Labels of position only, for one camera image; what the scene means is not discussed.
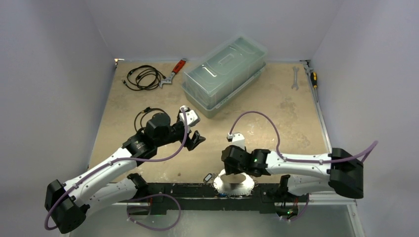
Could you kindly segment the white oval keyring holder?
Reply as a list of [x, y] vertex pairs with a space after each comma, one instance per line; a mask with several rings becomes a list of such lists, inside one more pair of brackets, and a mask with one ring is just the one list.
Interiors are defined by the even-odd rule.
[[256, 181], [245, 173], [233, 175], [243, 177], [242, 179], [240, 177], [234, 178], [236, 181], [240, 181], [236, 183], [225, 180], [227, 176], [229, 175], [227, 175], [226, 170], [223, 169], [219, 173], [208, 173], [203, 178], [203, 182], [210, 184], [219, 194], [226, 196], [248, 196], [256, 186]]

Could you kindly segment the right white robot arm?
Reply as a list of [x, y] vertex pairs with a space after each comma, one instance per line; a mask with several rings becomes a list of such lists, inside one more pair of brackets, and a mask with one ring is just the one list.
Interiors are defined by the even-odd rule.
[[276, 151], [255, 149], [249, 153], [230, 145], [222, 151], [221, 160], [227, 175], [280, 175], [277, 194], [284, 201], [323, 191], [361, 199], [364, 197], [364, 166], [357, 158], [349, 160], [349, 157], [350, 154], [340, 148], [333, 148], [330, 154], [279, 156]]

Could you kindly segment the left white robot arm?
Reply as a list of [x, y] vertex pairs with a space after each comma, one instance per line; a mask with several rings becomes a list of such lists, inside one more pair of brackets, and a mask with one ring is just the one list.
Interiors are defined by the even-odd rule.
[[94, 212], [120, 201], [152, 200], [160, 196], [152, 194], [149, 185], [139, 174], [130, 174], [120, 182], [112, 181], [145, 162], [155, 162], [153, 157], [158, 147], [180, 142], [174, 154], [159, 159], [169, 160], [182, 148], [189, 151], [205, 141], [195, 131], [189, 137], [191, 127], [199, 123], [200, 117], [187, 106], [179, 109], [176, 123], [170, 123], [167, 113], [156, 113], [145, 125], [128, 138], [111, 156], [85, 173], [66, 182], [54, 180], [47, 186], [45, 208], [48, 211], [44, 228], [58, 229], [66, 234], [79, 227]]

